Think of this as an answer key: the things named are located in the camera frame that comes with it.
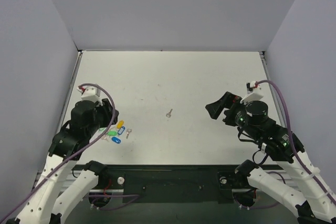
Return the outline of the yellow key tag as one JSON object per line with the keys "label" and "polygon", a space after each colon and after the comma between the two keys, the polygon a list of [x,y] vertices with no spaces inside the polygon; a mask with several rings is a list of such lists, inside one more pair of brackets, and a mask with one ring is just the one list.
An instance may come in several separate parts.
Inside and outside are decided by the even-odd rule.
{"label": "yellow key tag", "polygon": [[119,121],[117,124],[116,124],[116,129],[120,129],[122,126],[124,125],[124,121],[123,120],[121,120],[121,121]]}

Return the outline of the blue outlined key tag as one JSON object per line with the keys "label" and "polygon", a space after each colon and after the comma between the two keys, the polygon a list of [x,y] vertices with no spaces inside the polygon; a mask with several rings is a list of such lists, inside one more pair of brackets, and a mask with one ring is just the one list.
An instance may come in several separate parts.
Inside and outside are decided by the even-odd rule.
{"label": "blue outlined key tag", "polygon": [[124,126],[120,127],[117,131],[117,136],[122,135],[124,131],[125,131],[125,127]]}

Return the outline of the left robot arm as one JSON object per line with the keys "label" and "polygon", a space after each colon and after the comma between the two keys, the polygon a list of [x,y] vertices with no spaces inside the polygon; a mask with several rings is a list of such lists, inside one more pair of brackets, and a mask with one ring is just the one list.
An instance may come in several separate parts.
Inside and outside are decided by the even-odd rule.
{"label": "left robot arm", "polygon": [[83,98],[71,110],[68,120],[54,136],[41,176],[31,193],[19,203],[17,216],[4,217],[2,223],[63,223],[76,204],[93,186],[108,182],[106,166],[90,161],[74,185],[61,191],[70,171],[81,154],[102,136],[94,137],[103,128],[107,131],[117,123],[119,112],[111,98]]}

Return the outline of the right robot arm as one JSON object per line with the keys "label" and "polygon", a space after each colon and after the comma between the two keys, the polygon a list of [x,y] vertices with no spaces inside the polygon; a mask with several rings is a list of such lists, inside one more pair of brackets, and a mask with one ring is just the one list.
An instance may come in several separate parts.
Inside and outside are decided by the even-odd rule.
{"label": "right robot arm", "polygon": [[302,143],[268,116],[265,102],[245,102],[226,92],[205,109],[212,119],[224,113],[223,122],[236,127],[239,134],[248,137],[247,142],[256,144],[284,169],[298,190],[276,180],[250,160],[236,168],[234,179],[237,185],[260,189],[291,211],[299,223],[335,223],[334,193],[322,182],[315,181],[319,170],[311,164]]}

